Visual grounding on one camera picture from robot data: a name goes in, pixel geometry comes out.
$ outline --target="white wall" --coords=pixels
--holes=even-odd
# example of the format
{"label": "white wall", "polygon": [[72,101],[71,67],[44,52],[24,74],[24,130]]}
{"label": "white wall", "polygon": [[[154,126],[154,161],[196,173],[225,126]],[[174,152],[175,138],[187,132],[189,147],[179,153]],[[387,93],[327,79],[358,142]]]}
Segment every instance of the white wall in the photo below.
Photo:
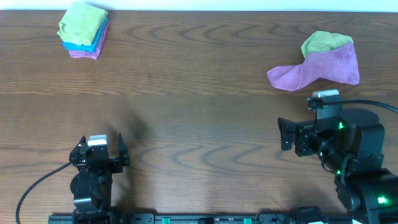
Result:
{"label": "white wall", "polygon": [[[67,9],[73,1],[76,0],[0,0],[0,9]],[[86,2],[103,9],[128,10],[398,12],[398,0],[88,0]]]}

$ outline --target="green cloth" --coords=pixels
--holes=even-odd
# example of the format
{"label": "green cloth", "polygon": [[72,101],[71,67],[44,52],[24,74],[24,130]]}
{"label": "green cloth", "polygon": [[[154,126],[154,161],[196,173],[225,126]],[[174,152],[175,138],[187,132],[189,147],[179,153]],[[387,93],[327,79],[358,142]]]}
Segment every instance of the green cloth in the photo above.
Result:
{"label": "green cloth", "polygon": [[108,12],[84,3],[74,2],[60,22],[57,34],[65,42],[91,45]]}
{"label": "green cloth", "polygon": [[354,41],[347,35],[316,31],[304,42],[301,46],[301,51],[305,58],[308,53],[335,50],[348,44],[348,42]]}

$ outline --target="wooden tabletop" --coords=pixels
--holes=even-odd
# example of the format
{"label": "wooden tabletop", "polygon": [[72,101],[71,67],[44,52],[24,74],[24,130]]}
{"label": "wooden tabletop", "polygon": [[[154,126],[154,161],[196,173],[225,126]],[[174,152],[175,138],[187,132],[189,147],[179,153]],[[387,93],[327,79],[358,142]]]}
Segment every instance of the wooden tabletop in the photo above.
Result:
{"label": "wooden tabletop", "polygon": [[[0,223],[38,178],[68,162],[82,135],[122,132],[131,166],[113,176],[113,205],[159,213],[256,213],[319,205],[344,213],[316,156],[280,150],[277,118],[314,118],[311,92],[398,105],[398,14],[110,11],[98,60],[69,57],[57,35],[65,11],[0,12]],[[352,36],[361,83],[272,87],[266,72],[303,62],[316,30]],[[398,173],[396,114],[384,166]],[[25,199],[21,221],[70,213],[74,167]]]}

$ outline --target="cloth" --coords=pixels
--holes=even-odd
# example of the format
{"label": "cloth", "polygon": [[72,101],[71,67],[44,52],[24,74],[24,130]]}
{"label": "cloth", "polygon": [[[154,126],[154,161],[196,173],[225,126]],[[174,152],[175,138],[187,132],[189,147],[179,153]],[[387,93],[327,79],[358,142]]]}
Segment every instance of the cloth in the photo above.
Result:
{"label": "cloth", "polygon": [[77,44],[69,43],[69,42],[65,42],[65,41],[63,41],[62,44],[65,47],[65,49],[67,49],[67,50],[81,50],[81,51],[87,51],[87,52],[94,53],[95,49],[97,48],[98,42],[100,41],[102,33],[104,31],[105,24],[107,24],[107,23],[108,23],[108,19],[105,18],[105,20],[102,23],[101,27],[99,27],[97,33],[95,34],[93,43],[91,45],[89,45],[89,46],[87,46],[87,45],[77,45]]}
{"label": "cloth", "polygon": [[103,9],[74,2],[63,16],[57,34],[65,42],[91,45],[106,15],[108,12]]}
{"label": "cloth", "polygon": [[316,31],[303,43],[301,51],[306,58],[308,53],[335,50],[348,44],[348,42],[354,41],[347,35]]}
{"label": "cloth", "polygon": [[104,31],[102,32],[101,38],[98,41],[98,45],[96,50],[93,53],[90,52],[85,52],[85,51],[79,51],[79,50],[70,50],[69,55],[73,58],[92,58],[94,60],[97,60],[98,57],[100,56],[100,53],[102,51],[102,46],[104,44],[104,39],[106,35],[106,31],[108,30],[108,25],[109,23],[107,22],[104,27]]}
{"label": "cloth", "polygon": [[267,72],[271,85],[281,90],[299,90],[318,78],[356,85],[359,83],[354,43],[335,50],[309,53],[303,64],[275,67]]}

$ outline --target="purple cloth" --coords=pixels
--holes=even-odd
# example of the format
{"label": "purple cloth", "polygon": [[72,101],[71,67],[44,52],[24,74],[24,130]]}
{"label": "purple cloth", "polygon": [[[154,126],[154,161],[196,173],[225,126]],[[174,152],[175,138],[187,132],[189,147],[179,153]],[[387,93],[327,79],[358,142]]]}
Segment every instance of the purple cloth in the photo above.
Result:
{"label": "purple cloth", "polygon": [[86,52],[86,51],[81,51],[81,50],[69,50],[69,55],[73,58],[92,58],[94,60],[97,60],[98,57],[100,56],[101,50],[102,50],[102,45],[104,44],[104,39],[106,35],[106,31],[108,30],[108,25],[109,23],[107,22],[105,24],[104,31],[102,31],[102,35],[100,40],[98,41],[97,48],[93,53]]}
{"label": "purple cloth", "polygon": [[275,67],[267,72],[271,85],[281,90],[299,90],[318,78],[356,85],[359,83],[354,43],[327,52],[309,53],[303,64]]}

